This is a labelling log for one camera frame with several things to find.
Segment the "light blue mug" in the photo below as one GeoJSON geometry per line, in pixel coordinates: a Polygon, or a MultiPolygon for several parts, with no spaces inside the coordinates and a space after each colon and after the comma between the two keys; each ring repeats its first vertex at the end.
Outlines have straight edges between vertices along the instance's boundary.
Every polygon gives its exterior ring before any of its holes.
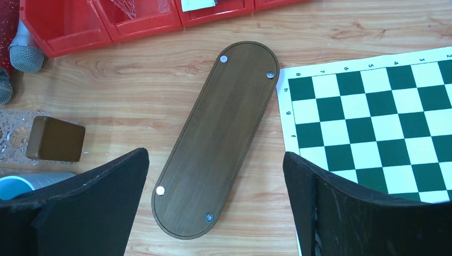
{"type": "Polygon", "coordinates": [[[1,200],[50,186],[75,176],[71,172],[40,172],[9,175],[1,178],[1,200]]]}

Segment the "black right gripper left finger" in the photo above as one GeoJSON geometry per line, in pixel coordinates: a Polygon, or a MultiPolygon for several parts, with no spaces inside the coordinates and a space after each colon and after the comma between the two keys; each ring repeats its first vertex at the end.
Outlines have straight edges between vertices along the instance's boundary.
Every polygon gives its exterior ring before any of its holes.
{"type": "Polygon", "coordinates": [[[1,201],[1,255],[123,255],[149,168],[137,148],[1,201]]]}

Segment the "clear textured plastic sheet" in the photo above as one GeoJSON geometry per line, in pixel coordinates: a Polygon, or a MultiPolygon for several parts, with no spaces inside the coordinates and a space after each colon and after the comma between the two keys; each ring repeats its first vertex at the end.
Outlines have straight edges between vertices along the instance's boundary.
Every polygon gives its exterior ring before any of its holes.
{"type": "Polygon", "coordinates": [[[122,0],[112,1],[130,19],[154,16],[170,12],[170,4],[166,0],[122,0]]]}

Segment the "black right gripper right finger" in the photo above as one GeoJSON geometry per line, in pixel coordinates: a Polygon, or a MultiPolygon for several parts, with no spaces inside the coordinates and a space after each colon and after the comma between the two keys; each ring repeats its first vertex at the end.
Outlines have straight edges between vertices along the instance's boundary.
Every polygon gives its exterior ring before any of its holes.
{"type": "Polygon", "coordinates": [[[282,167],[302,255],[451,255],[451,202],[372,190],[289,151],[282,167]]]}

